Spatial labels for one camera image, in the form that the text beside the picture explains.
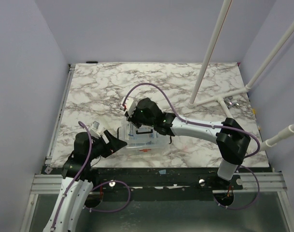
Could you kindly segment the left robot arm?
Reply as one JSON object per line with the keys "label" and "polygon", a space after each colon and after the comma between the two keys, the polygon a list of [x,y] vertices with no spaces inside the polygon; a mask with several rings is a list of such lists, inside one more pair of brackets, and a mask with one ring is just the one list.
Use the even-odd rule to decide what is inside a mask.
{"label": "left robot arm", "polygon": [[74,149],[62,168],[60,191],[44,227],[44,232],[74,232],[87,196],[99,187],[99,178],[91,174],[91,161],[106,158],[127,146],[122,141],[104,131],[104,136],[94,137],[87,130],[76,134]]}

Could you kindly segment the clear plastic medicine box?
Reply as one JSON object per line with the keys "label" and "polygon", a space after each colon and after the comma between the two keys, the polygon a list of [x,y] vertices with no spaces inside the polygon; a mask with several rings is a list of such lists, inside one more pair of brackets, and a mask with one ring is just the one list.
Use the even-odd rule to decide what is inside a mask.
{"label": "clear plastic medicine box", "polygon": [[127,146],[118,151],[118,154],[136,157],[149,157],[168,150],[172,139],[161,135],[149,126],[136,128],[132,123],[123,120],[117,130],[118,139],[125,141]]}

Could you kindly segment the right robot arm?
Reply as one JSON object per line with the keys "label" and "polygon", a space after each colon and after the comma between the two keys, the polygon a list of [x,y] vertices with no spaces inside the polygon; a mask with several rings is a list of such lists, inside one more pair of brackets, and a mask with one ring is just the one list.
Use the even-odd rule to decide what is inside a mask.
{"label": "right robot arm", "polygon": [[135,103],[127,98],[124,103],[126,120],[136,128],[149,126],[164,136],[187,136],[217,144],[222,161],[214,178],[219,189],[226,189],[232,184],[232,177],[237,167],[243,163],[250,136],[232,118],[223,122],[205,122],[189,120],[176,113],[162,112],[149,98]]}

